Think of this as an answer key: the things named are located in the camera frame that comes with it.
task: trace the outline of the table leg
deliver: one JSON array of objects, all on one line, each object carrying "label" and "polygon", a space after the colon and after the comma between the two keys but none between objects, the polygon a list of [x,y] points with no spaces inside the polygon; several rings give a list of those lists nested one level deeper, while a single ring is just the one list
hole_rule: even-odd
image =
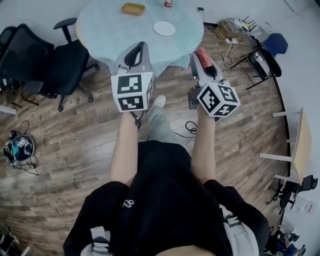
[{"label": "table leg", "polygon": [[296,178],[293,178],[293,177],[281,176],[281,175],[278,175],[278,174],[275,174],[273,177],[276,178],[276,179],[280,179],[280,180],[286,181],[286,182],[293,182],[293,183],[300,184],[299,181]]},{"label": "table leg", "polygon": [[299,114],[299,113],[300,113],[300,110],[299,111],[284,111],[284,112],[273,113],[272,116],[274,118],[276,118],[276,117],[283,117],[283,116],[292,115],[292,114]]},{"label": "table leg", "polygon": [[295,138],[289,138],[285,142],[287,142],[287,143],[295,143],[296,139]]},{"label": "table leg", "polygon": [[267,159],[273,159],[273,160],[280,160],[280,161],[286,161],[286,162],[292,162],[291,156],[283,156],[283,155],[277,155],[277,154],[264,154],[260,153],[259,157],[261,158],[267,158]]}]

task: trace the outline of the white plate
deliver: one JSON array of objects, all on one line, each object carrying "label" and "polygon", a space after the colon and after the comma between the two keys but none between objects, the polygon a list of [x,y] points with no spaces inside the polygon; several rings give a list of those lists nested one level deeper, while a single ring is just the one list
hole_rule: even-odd
[{"label": "white plate", "polygon": [[176,28],[169,22],[158,21],[153,25],[153,30],[160,36],[170,37],[176,33]]}]

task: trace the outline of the shoe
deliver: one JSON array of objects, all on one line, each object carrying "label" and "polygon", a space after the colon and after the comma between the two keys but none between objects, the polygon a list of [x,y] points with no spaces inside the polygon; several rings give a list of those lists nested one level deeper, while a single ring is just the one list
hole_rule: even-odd
[{"label": "shoe", "polygon": [[154,106],[159,106],[160,108],[163,108],[165,104],[166,104],[166,96],[164,96],[163,94],[160,94],[154,99],[151,105],[151,108],[153,108]]}]

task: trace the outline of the round table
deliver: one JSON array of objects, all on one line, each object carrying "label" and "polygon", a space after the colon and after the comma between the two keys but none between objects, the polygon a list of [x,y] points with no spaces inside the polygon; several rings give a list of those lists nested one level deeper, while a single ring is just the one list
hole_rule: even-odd
[{"label": "round table", "polygon": [[[93,0],[81,11],[76,32],[90,55],[107,64],[115,74],[118,56],[129,46],[146,42],[156,77],[168,66],[187,68],[189,54],[198,48],[204,34],[201,17],[189,0],[174,0],[171,8],[164,6],[164,0],[130,0],[145,6],[141,16],[121,13],[121,7],[127,2]],[[157,34],[153,26],[159,21],[171,23],[175,34]]]}]

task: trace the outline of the wooden table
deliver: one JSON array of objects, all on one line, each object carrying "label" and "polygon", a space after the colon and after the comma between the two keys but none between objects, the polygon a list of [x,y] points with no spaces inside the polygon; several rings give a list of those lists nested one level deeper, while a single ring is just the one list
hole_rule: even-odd
[{"label": "wooden table", "polygon": [[295,177],[281,176],[277,174],[274,175],[274,177],[285,180],[285,181],[299,183],[301,185],[304,180],[304,177],[306,176],[306,172],[308,169],[311,145],[312,145],[312,138],[310,134],[306,113],[302,108],[300,111],[292,111],[292,112],[285,111],[285,112],[273,113],[272,116],[275,118],[275,117],[282,117],[282,116],[287,116],[292,114],[299,114],[299,126],[298,126],[297,136],[294,139],[286,140],[287,143],[294,143],[294,150],[293,150],[292,156],[260,153],[259,157],[291,162],[292,167],[296,173],[297,179]]},{"label": "wooden table", "polygon": [[81,43],[85,48],[87,48],[87,45],[86,45],[84,36],[83,36],[83,34],[82,34],[82,25],[81,25],[81,21],[80,21],[80,20],[77,20],[76,23],[75,23],[75,32],[76,32],[76,35],[77,35],[80,43]]}]

